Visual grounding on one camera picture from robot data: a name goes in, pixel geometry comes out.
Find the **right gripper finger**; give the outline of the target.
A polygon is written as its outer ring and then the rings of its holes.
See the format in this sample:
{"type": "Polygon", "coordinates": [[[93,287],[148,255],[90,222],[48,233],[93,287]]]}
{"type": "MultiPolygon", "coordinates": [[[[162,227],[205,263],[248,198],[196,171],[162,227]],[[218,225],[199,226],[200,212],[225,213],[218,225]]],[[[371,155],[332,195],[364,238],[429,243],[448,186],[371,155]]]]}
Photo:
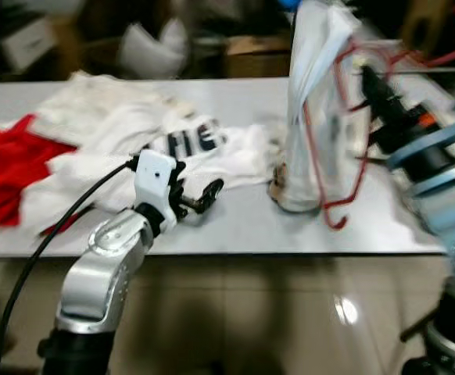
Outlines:
{"type": "Polygon", "coordinates": [[[360,92],[364,97],[371,114],[382,120],[403,120],[407,110],[400,101],[400,96],[382,74],[378,74],[373,67],[363,65],[360,68],[360,92]]]}

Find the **brown cardboard box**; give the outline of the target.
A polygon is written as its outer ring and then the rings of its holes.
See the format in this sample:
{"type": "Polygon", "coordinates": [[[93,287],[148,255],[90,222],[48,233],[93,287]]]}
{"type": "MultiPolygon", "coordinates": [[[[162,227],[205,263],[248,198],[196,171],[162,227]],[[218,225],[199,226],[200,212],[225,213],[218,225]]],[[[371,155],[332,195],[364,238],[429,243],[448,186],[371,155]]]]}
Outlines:
{"type": "Polygon", "coordinates": [[[291,39],[286,36],[228,37],[224,50],[226,78],[287,77],[291,70],[291,39]]]}

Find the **grey cushion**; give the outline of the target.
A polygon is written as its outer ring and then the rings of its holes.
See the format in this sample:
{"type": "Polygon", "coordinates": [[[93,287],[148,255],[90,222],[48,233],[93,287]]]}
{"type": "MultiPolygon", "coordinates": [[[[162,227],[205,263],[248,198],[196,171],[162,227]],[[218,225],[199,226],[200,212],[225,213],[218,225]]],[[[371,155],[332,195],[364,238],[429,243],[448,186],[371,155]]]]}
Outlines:
{"type": "Polygon", "coordinates": [[[180,77],[187,57],[187,28],[180,19],[173,18],[164,24],[157,38],[141,23],[127,26],[118,47],[117,63],[133,78],[171,80],[180,77]]]}

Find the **white polo shirt checked trim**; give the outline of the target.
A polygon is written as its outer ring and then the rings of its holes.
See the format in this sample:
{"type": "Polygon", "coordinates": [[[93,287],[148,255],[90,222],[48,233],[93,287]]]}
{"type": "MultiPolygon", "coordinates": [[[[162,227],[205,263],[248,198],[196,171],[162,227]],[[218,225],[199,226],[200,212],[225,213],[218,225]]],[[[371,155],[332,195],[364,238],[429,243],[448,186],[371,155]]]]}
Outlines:
{"type": "Polygon", "coordinates": [[[353,193],[362,122],[353,107],[357,68],[350,47],[360,21],[339,0],[300,0],[293,16],[287,121],[274,162],[270,196],[281,209],[305,213],[353,193]]]}

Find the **red plastic hanger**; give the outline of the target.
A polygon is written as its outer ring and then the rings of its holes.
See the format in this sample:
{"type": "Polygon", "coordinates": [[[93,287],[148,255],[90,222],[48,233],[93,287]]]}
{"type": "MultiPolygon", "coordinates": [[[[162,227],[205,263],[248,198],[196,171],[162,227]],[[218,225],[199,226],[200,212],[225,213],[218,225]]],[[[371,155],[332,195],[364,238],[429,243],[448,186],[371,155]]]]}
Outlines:
{"type": "MultiPolygon", "coordinates": [[[[455,6],[450,10],[455,14],[455,6]]],[[[382,62],[382,65],[384,65],[385,70],[382,72],[382,76],[384,76],[385,81],[389,81],[389,78],[393,75],[393,69],[395,69],[396,65],[399,64],[400,60],[407,59],[407,58],[413,58],[417,60],[418,64],[421,64],[425,67],[438,67],[446,63],[450,63],[452,61],[455,61],[455,50],[452,52],[449,52],[446,55],[442,55],[438,58],[430,59],[430,60],[425,60],[421,57],[418,57],[417,51],[414,50],[406,50],[406,51],[400,51],[398,54],[395,55],[389,55],[386,50],[377,42],[370,42],[366,43],[364,45],[357,45],[355,43],[355,38],[353,39],[353,45],[350,47],[350,54],[356,54],[360,50],[364,51],[373,51],[375,55],[377,55],[378,59],[382,62]]],[[[364,107],[367,107],[367,103],[360,103],[357,104],[355,107],[353,107],[353,113],[356,113],[356,111],[359,111],[361,109],[364,109],[364,107]]],[[[356,200],[357,194],[359,194],[360,186],[362,186],[363,178],[364,178],[364,173],[366,173],[366,165],[362,164],[360,165],[359,168],[357,168],[356,172],[356,182],[355,186],[353,186],[353,193],[350,194],[350,196],[346,199],[343,199],[342,201],[335,202],[335,203],[330,203],[324,206],[321,206],[320,208],[317,208],[318,211],[321,212],[321,215],[323,215],[323,219],[325,222],[325,225],[328,226],[328,228],[331,228],[332,230],[341,230],[345,228],[346,220],[345,217],[338,217],[332,215],[331,211],[335,209],[335,207],[341,207],[342,205],[348,205],[352,203],[353,201],[356,200]]]]}

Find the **cream denim garment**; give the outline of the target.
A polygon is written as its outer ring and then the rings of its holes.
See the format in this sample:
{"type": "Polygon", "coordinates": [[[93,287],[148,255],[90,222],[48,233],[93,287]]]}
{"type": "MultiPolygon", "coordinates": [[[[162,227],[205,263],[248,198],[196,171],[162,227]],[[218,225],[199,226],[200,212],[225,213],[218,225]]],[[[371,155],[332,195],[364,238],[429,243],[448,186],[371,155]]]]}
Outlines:
{"type": "Polygon", "coordinates": [[[188,101],[167,94],[159,83],[123,80],[110,75],[91,75],[77,71],[62,89],[45,99],[34,110],[28,131],[37,136],[80,147],[102,129],[102,121],[120,105],[148,102],[170,107],[181,116],[195,114],[188,101]]]}

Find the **white storage box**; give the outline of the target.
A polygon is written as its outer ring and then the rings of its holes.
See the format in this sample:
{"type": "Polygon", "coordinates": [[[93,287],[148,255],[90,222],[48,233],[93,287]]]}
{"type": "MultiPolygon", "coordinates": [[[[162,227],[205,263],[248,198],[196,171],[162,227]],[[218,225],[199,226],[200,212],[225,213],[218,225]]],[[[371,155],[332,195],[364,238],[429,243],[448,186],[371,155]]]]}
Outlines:
{"type": "Polygon", "coordinates": [[[9,32],[0,42],[7,65],[13,73],[27,71],[56,44],[52,22],[46,16],[25,22],[16,31],[9,32]]]}

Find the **red garment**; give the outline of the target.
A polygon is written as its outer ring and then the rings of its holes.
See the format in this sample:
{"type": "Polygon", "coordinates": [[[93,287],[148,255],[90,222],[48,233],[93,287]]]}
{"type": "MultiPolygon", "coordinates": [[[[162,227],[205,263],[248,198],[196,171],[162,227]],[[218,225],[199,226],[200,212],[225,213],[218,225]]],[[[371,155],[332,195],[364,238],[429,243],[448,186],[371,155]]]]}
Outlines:
{"type": "Polygon", "coordinates": [[[75,147],[34,134],[40,118],[27,114],[0,126],[0,227],[20,225],[23,191],[49,175],[48,161],[75,147]]]}

